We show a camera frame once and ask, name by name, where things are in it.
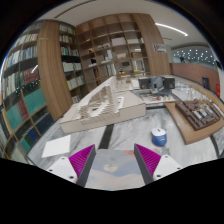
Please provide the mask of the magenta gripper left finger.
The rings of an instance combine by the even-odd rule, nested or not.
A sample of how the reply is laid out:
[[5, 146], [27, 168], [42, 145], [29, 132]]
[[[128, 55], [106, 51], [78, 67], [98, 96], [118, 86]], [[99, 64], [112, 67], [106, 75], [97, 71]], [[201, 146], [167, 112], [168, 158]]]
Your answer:
[[95, 145], [90, 145], [70, 157], [60, 157], [47, 171], [84, 187], [95, 156]]

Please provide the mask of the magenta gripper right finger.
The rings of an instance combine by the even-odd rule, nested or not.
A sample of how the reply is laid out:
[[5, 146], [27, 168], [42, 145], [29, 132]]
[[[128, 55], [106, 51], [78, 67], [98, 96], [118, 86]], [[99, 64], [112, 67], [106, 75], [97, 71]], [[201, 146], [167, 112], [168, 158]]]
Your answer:
[[182, 169], [169, 155], [160, 156], [139, 144], [134, 145], [134, 155], [145, 184], [150, 184]]

